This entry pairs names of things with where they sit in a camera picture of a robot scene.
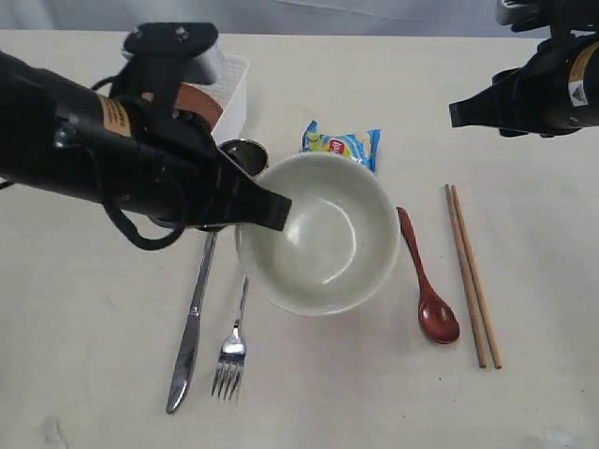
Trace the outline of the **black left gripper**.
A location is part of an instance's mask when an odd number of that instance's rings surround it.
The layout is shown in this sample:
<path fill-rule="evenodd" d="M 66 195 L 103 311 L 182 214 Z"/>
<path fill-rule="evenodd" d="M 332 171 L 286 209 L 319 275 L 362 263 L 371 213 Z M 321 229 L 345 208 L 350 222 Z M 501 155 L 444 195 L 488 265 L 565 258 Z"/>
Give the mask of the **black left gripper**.
<path fill-rule="evenodd" d="M 209 121 L 182 93 L 88 93 L 83 148 L 83 196 L 111 213 L 173 227 L 285 227 L 292 201 L 219 153 Z"/>

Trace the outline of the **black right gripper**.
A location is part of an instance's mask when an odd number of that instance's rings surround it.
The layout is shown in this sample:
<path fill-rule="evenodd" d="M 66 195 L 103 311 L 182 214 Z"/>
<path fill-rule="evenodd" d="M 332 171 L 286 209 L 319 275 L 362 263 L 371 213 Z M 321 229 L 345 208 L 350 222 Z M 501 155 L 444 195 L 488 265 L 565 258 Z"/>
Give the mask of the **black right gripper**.
<path fill-rule="evenodd" d="M 496 128 L 501 137 L 516 138 L 527 135 L 526 131 L 504 127 L 504 97 L 515 86 L 518 68 L 511 68 L 495 74 L 491 86 L 474 96 L 449 105 L 449 115 L 453 128 L 483 126 Z"/>

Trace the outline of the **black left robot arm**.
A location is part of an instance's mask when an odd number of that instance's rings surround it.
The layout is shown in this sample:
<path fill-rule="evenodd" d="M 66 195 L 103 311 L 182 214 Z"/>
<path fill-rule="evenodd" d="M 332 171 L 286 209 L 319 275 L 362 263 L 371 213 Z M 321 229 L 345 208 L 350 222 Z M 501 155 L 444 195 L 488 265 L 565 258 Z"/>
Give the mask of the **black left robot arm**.
<path fill-rule="evenodd" d="M 175 226 L 282 230 L 290 200 L 259 186 L 177 109 L 187 56 L 135 55 L 109 95 L 1 57 L 1 175 Z"/>

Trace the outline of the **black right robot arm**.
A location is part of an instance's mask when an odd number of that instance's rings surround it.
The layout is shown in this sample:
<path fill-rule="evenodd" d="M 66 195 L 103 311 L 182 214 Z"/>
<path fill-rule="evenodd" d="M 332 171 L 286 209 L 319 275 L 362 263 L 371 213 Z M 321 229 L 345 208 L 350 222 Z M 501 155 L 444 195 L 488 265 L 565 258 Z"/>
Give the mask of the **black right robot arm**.
<path fill-rule="evenodd" d="M 492 77 L 491 86 L 449 105 L 451 125 L 495 128 L 505 138 L 554 138 L 598 124 L 598 3 L 498 1 L 496 21 L 515 33 L 547 27 L 523 66 Z"/>

